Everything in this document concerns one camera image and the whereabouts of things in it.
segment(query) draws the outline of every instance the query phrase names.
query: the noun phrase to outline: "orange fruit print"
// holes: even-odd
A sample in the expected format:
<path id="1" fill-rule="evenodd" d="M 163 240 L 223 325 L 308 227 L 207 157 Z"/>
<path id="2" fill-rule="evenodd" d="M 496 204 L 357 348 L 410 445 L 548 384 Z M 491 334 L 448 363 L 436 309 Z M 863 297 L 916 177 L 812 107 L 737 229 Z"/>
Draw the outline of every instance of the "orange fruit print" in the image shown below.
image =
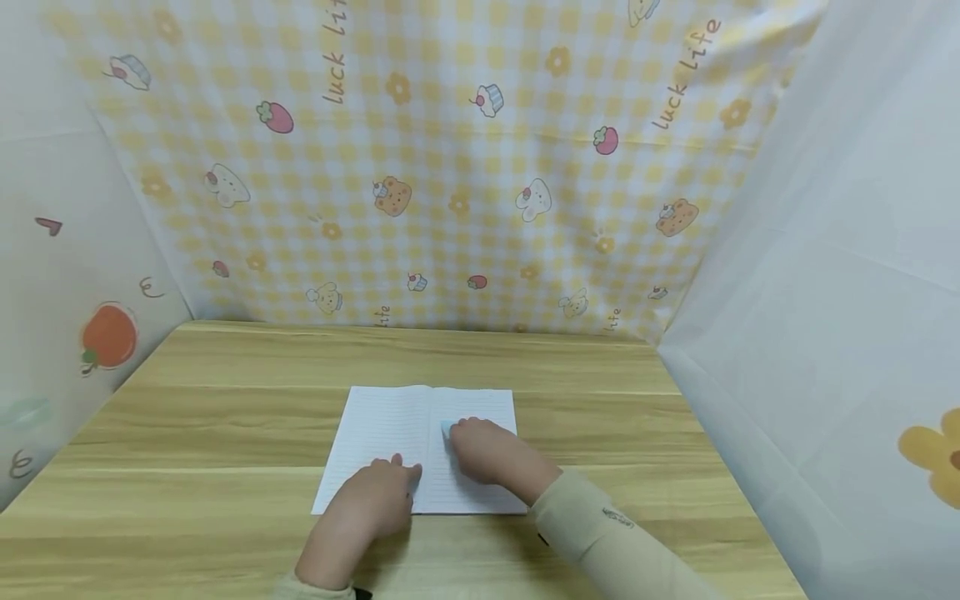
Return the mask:
<path id="1" fill-rule="evenodd" d="M 133 314 L 117 302 L 97 306 L 93 318 L 81 334 L 84 377 L 94 369 L 116 369 L 133 356 L 136 349 L 136 323 Z"/>

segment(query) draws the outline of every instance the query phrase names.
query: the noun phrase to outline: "child's right hand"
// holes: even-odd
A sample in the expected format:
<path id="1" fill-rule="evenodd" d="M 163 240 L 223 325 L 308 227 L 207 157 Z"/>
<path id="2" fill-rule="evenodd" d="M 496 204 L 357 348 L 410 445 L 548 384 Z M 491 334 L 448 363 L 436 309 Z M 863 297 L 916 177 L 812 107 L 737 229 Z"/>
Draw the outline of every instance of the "child's right hand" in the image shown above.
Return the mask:
<path id="1" fill-rule="evenodd" d="M 490 420 L 460 419 L 450 428 L 450 445 L 464 475 L 477 483 L 503 486 L 528 506 L 562 473 L 555 463 Z"/>

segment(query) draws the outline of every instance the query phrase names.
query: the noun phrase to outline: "notebook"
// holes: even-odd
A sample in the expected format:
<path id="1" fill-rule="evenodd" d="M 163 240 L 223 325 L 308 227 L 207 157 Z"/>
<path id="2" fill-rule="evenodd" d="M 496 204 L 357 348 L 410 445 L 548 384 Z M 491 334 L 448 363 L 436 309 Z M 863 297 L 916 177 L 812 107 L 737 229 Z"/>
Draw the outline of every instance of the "notebook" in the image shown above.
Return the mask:
<path id="1" fill-rule="evenodd" d="M 516 433 L 514 393 L 427 386 L 350 388 L 312 514 L 323 513 L 357 470 L 397 452 L 404 465 L 423 465 L 414 490 L 415 515 L 526 513 L 526 505 L 504 488 L 474 483 L 457 468 L 441 422 L 464 417 L 489 419 Z"/>

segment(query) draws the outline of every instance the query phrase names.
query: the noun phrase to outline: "child's left hand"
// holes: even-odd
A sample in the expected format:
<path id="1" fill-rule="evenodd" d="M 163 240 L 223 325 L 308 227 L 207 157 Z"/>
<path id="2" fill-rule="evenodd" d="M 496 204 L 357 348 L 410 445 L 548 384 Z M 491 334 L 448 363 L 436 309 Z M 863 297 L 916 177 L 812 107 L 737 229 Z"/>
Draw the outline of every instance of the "child's left hand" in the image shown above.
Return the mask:
<path id="1" fill-rule="evenodd" d="M 423 467 L 403 466 L 403 457 L 376 459 L 350 477 L 330 501 L 324 517 L 347 521 L 370 540 L 386 538 L 410 527 L 413 488 Z"/>

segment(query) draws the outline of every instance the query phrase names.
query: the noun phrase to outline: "child's hand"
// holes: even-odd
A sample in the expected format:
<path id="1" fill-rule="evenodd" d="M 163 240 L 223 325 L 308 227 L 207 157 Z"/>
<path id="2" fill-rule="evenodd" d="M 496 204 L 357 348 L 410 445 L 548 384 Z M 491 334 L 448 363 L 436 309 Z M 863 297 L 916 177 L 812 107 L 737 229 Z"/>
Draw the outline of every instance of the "child's hand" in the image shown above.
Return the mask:
<path id="1" fill-rule="evenodd" d="M 460 419 L 450 428 L 460 471 L 482 484 L 503 486 L 533 506 L 561 470 L 526 442 L 490 420 Z"/>
<path id="2" fill-rule="evenodd" d="M 420 465 L 403 466 L 403 457 L 376 459 L 350 477 L 333 496 L 325 518 L 347 523 L 369 541 L 386 538 L 410 527 L 413 488 L 420 480 Z"/>

